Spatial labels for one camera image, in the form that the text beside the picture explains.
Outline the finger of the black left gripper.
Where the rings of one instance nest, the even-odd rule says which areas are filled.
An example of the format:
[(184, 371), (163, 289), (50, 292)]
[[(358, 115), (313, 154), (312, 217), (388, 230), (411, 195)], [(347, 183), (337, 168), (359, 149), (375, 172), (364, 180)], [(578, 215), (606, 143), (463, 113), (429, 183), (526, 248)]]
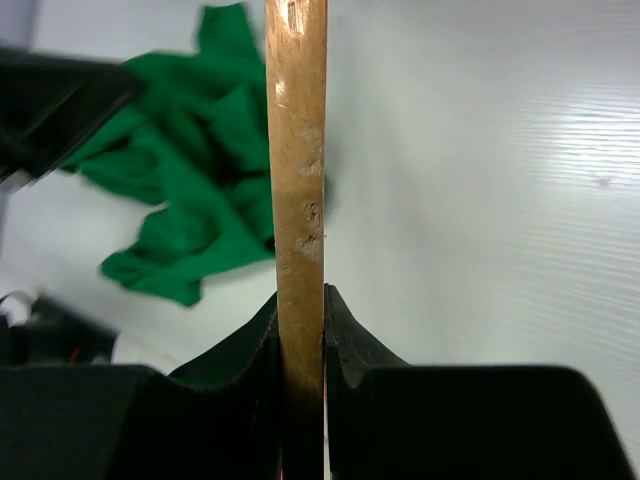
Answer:
[(143, 89), (114, 63), (3, 47), (1, 183), (55, 170)]

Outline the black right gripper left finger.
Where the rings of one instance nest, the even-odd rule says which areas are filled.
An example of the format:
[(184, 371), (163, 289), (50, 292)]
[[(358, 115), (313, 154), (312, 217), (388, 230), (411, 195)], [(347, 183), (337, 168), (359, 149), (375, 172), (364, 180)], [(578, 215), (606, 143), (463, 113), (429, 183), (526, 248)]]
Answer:
[(5, 479), (273, 479), (279, 471), (273, 301), (164, 374), (98, 363), (111, 332), (48, 299), (1, 325)]

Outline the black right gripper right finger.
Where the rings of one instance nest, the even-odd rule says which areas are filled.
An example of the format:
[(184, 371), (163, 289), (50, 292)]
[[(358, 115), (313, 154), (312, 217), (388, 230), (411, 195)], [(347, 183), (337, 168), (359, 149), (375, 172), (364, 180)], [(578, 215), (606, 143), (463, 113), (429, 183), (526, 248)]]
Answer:
[(336, 479), (631, 479), (599, 392), (549, 365), (413, 366), (325, 289)]

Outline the green t shirt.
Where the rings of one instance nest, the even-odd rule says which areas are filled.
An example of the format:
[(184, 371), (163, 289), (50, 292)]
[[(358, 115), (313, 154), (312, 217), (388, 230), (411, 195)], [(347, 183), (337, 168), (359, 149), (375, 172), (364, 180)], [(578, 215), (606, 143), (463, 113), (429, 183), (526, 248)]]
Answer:
[(142, 92), (63, 164), (149, 209), (102, 275), (184, 307), (208, 277), (277, 256), (266, 67), (247, 7), (203, 7), (195, 40), (123, 62)]

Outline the wooden clothes hanger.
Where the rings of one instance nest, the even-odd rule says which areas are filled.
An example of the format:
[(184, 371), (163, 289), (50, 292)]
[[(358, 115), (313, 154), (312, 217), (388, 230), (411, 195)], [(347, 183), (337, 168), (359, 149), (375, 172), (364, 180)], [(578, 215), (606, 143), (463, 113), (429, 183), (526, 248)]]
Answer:
[(327, 10), (325, 1), (265, 4), (286, 479), (324, 476)]

